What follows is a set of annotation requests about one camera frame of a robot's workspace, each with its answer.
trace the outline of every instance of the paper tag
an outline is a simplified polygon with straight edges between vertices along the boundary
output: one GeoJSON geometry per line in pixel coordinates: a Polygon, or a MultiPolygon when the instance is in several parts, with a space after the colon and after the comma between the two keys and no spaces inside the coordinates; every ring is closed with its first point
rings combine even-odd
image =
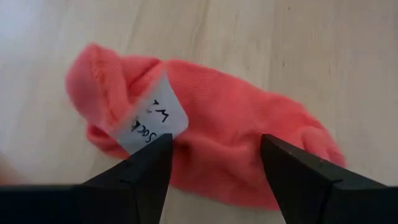
{"type": "Polygon", "coordinates": [[[173,138],[188,127],[188,116],[170,86],[167,74],[153,87],[152,93],[141,100],[136,114],[115,135],[117,142],[134,154],[163,134],[173,138]]]}

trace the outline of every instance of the coral sock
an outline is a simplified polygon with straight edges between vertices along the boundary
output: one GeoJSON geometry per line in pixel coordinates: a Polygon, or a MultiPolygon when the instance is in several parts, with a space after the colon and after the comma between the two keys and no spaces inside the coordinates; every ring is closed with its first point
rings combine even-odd
{"type": "Polygon", "coordinates": [[[166,70],[189,125],[174,139],[170,183],[224,203],[278,209],[260,158],[261,134],[273,134],[340,166],[328,131],[304,107],[216,70],[181,60],[118,56],[87,46],[67,77],[86,135],[108,154],[129,154],[107,133],[166,70]]]}

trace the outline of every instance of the light wood table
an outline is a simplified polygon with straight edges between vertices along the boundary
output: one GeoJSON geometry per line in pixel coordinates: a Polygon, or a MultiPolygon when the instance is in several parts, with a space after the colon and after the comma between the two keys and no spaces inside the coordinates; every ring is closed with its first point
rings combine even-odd
{"type": "MultiPolygon", "coordinates": [[[[117,163],[65,94],[87,43],[180,58],[302,102],[349,169],[398,185],[396,0],[0,0],[0,181],[79,183],[117,163]]],[[[164,223],[283,223],[169,190],[164,223]]]]}

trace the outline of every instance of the knit fabric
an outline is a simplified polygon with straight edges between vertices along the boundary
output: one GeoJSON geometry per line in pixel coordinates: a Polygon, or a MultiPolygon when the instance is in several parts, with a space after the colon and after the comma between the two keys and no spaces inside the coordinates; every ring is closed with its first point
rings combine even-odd
{"type": "Polygon", "coordinates": [[[81,52],[66,77],[70,100],[88,122],[88,140],[107,154],[127,158],[107,133],[163,71],[189,118],[187,130],[174,139],[174,187],[233,205],[278,209],[262,167],[261,134],[345,165],[328,131],[287,97],[200,65],[122,57],[94,44],[81,52]]]}

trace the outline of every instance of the wood grain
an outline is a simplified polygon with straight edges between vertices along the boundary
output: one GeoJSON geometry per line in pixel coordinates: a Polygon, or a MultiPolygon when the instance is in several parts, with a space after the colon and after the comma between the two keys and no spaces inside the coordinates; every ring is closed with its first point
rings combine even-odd
{"type": "MultiPolygon", "coordinates": [[[[0,0],[0,183],[71,183],[108,169],[63,78],[90,42],[180,58],[302,102],[355,172],[398,185],[395,0],[0,0]]],[[[279,212],[170,188],[163,223],[283,223],[279,212]]]]}

